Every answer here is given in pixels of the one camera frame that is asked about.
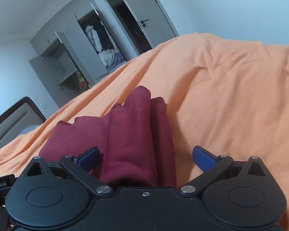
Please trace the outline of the hanging dark garment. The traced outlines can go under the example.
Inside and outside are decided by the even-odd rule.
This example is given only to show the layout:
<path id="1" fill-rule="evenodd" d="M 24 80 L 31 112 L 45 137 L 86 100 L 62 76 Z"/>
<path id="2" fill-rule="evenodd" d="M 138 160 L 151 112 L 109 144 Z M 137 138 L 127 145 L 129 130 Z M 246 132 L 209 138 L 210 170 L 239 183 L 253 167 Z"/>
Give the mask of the hanging dark garment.
<path id="1" fill-rule="evenodd" d="M 113 49 L 113 44 L 107 34 L 106 28 L 101 24 L 100 21 L 96 21 L 93 24 L 95 31 L 100 39 L 100 43 L 102 45 L 103 50 Z"/>

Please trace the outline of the blue checkered pillow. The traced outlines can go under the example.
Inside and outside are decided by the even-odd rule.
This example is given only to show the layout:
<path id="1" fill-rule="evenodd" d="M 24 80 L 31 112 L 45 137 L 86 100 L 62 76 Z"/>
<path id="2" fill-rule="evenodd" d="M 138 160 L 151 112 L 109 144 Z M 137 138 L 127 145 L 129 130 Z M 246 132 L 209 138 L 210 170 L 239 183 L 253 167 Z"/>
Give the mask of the blue checkered pillow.
<path id="1" fill-rule="evenodd" d="M 40 127 L 42 124 L 37 124 L 37 125 L 30 125 L 30 126 L 27 126 L 25 127 L 18 135 L 26 135 L 28 134 L 29 132 L 32 132 L 34 131 L 36 128 Z"/>

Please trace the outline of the pile of folded clothes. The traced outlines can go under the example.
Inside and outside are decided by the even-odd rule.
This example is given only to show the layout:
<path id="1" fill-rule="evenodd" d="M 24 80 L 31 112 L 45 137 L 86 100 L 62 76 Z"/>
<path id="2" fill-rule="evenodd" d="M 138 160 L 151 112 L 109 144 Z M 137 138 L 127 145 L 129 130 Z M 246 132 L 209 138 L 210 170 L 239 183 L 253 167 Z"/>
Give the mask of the pile of folded clothes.
<path id="1" fill-rule="evenodd" d="M 121 53 L 115 52 L 114 49 L 103 50 L 98 56 L 107 70 L 111 70 L 125 61 Z"/>

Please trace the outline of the orange bed blanket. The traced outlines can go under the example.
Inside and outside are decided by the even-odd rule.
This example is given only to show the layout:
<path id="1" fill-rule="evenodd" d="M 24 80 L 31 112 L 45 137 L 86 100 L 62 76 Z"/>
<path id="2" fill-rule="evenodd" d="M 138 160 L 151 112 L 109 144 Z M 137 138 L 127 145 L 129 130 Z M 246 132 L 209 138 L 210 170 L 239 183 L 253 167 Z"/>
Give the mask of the orange bed blanket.
<path id="1" fill-rule="evenodd" d="M 236 160 L 260 157 L 287 199 L 289 230 L 289 46 L 182 35 L 132 59 L 0 150 L 0 177 L 19 175 L 56 124 L 101 117 L 142 85 L 162 97 L 173 133 L 177 183 L 200 174 L 192 148 Z"/>

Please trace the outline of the white wall socket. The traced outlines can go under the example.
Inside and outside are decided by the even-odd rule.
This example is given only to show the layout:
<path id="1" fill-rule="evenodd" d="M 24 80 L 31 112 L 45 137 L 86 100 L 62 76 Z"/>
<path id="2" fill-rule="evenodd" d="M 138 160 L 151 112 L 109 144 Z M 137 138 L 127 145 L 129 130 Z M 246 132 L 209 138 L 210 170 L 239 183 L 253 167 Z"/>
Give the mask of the white wall socket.
<path id="1" fill-rule="evenodd" d="M 48 104 L 46 102 L 43 103 L 42 108 L 45 110 L 48 107 Z"/>

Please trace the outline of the colourful bag in wardrobe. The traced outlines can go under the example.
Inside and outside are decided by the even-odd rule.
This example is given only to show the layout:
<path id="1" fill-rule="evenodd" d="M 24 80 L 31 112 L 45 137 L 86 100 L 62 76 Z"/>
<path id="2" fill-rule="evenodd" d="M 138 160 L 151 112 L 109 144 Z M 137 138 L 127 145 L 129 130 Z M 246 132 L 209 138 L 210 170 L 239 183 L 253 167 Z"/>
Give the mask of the colourful bag in wardrobe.
<path id="1" fill-rule="evenodd" d="M 77 83 L 78 83 L 79 89 L 82 92 L 84 92 L 84 91 L 86 91 L 86 90 L 88 90 L 90 88 L 89 84 L 87 83 L 85 78 L 82 76 L 80 71 L 76 71 L 76 78 L 77 78 Z"/>

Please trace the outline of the dark red long-sleeve shirt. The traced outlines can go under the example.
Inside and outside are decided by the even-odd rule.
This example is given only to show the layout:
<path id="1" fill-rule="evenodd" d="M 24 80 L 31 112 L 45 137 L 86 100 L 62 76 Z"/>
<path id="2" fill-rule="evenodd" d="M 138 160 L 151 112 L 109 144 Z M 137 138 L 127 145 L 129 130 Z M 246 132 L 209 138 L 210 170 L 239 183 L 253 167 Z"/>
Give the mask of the dark red long-sleeve shirt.
<path id="1" fill-rule="evenodd" d="M 98 147 L 100 161 L 91 175 L 117 187 L 176 187 L 175 151 L 163 98 L 136 87 L 124 104 L 103 117 L 59 121 L 39 152 L 46 162 Z"/>

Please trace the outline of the brown beige bed headboard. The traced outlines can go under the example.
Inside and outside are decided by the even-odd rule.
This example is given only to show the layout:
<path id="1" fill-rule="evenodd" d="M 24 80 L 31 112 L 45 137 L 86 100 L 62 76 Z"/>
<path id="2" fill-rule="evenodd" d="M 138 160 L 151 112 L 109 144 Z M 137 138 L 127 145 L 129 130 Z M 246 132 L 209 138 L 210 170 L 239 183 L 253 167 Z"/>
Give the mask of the brown beige bed headboard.
<path id="1" fill-rule="evenodd" d="M 41 125 L 45 116 L 28 96 L 20 99 L 0 116 L 0 149 L 28 127 Z"/>

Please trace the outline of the grey open wardrobe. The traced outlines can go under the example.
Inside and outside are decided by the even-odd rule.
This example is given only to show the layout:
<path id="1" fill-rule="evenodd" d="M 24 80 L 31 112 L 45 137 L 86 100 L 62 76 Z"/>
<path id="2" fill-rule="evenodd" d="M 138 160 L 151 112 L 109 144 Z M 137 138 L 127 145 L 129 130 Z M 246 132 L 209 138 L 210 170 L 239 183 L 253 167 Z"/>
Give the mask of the grey open wardrobe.
<path id="1" fill-rule="evenodd" d="M 125 60 L 111 70 L 106 69 L 86 36 L 86 27 L 96 21 L 106 28 L 113 49 Z M 93 0 L 69 2 L 38 31 L 31 45 L 37 57 L 29 63 L 58 107 L 82 93 L 76 71 L 80 71 L 91 88 L 130 60 Z"/>

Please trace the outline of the grey room door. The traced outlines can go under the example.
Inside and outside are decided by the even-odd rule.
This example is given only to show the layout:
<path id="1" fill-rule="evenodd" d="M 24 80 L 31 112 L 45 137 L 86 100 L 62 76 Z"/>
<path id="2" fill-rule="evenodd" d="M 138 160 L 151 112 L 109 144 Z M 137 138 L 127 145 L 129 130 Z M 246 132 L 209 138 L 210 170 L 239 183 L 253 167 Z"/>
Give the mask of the grey room door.
<path id="1" fill-rule="evenodd" d="M 156 0 L 123 0 L 152 48 L 176 37 Z"/>

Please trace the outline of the hanging white jacket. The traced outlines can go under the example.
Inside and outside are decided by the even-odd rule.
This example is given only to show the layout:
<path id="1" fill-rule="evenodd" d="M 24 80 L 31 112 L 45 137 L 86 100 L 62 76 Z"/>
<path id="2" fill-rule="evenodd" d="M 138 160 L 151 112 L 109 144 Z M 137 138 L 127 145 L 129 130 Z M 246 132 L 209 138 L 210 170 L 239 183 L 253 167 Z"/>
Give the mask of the hanging white jacket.
<path id="1" fill-rule="evenodd" d="M 97 31 L 93 28 L 93 26 L 88 25 L 85 29 L 86 36 L 88 40 L 90 41 L 93 48 L 98 52 L 103 51 L 102 44 L 100 42 L 100 38 L 98 37 Z"/>

